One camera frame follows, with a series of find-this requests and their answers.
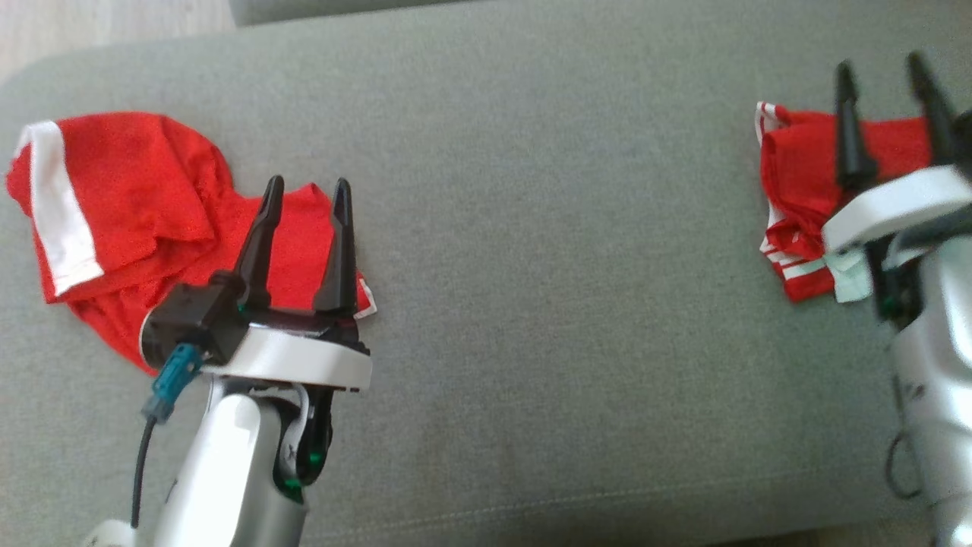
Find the white trim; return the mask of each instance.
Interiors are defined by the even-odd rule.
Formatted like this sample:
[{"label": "white trim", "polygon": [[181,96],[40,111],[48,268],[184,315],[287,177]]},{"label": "white trim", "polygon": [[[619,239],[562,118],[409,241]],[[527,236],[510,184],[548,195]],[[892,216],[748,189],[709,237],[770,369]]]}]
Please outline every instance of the white trim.
[{"label": "white trim", "polygon": [[17,148],[30,144],[30,208],[51,269],[54,296],[104,274],[94,236],[81,211],[64,161],[64,136],[51,121],[23,129]]},{"label": "white trim", "polygon": [[823,262],[822,258],[818,258],[812,262],[805,262],[803,264],[797,264],[796,266],[790,266],[788,268],[783,268],[783,279],[790,280],[793,277],[801,277],[803,275],[812,274],[821,268],[825,268],[827,265]]},{"label": "white trim", "polygon": [[803,257],[789,254],[789,253],[784,253],[783,251],[772,252],[766,255],[766,258],[770,259],[770,262],[775,262],[780,266],[789,266],[794,262],[800,262],[801,260],[803,260]]},{"label": "white trim", "polygon": [[361,284],[364,289],[364,294],[367,296],[368,307],[355,313],[355,319],[361,319],[362,317],[368,317],[378,313],[378,305],[374,303],[374,294],[371,292],[371,287],[367,286],[364,279],[358,279],[358,283]]}]

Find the red cloth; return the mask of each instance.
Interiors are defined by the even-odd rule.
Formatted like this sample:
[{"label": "red cloth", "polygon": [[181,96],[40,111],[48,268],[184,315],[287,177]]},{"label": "red cloth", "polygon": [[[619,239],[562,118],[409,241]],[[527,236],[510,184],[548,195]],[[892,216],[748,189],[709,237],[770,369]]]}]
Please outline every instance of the red cloth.
[{"label": "red cloth", "polygon": [[[145,113],[28,126],[7,190],[33,220],[45,300],[66,303],[150,374],[138,345],[145,316],[176,283],[231,269],[260,204],[233,191],[205,137]],[[284,196],[268,280],[274,307],[310,308],[332,235],[330,200],[317,186]],[[375,310],[360,275],[359,309]]]},{"label": "red cloth", "polygon": [[[784,271],[815,264],[823,257],[820,231],[841,204],[834,117],[759,103],[756,134],[762,143],[760,178],[771,208],[761,249],[793,302],[828,293],[834,289],[834,279],[825,261],[817,270],[789,278]],[[905,175],[930,161],[921,118],[864,122],[863,134],[882,180]]]}]

